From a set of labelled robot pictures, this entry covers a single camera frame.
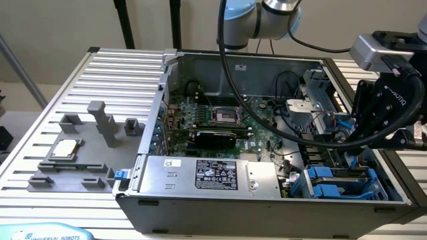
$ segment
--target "slotted aluminum plate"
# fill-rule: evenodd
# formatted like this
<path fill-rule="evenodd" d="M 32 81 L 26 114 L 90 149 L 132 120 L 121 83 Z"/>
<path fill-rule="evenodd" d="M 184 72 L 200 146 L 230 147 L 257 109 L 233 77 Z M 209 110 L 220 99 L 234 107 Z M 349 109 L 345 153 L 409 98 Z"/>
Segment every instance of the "slotted aluminum plate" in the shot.
<path fill-rule="evenodd" d="M 125 118 L 146 120 L 152 95 L 158 82 L 161 51 L 100 49 L 88 53 L 22 140 L 0 166 L 0 224 L 60 222 L 88 229 L 100 240 L 182 239 L 184 236 L 141 235 L 108 193 L 26 192 L 26 180 L 61 131 L 57 121 L 64 113 L 77 113 L 82 121 L 93 121 L 85 109 L 90 100 L 105 101 L 105 112 L 117 122 Z M 335 63 L 356 89 L 360 79 L 377 75 L 357 68 L 353 61 Z M 419 185 L 427 190 L 425 152 L 399 151 Z M 230 239 L 193 236 L 192 239 Z M 360 240 L 424 240 L 427 216 L 409 224 L 388 224 Z"/>

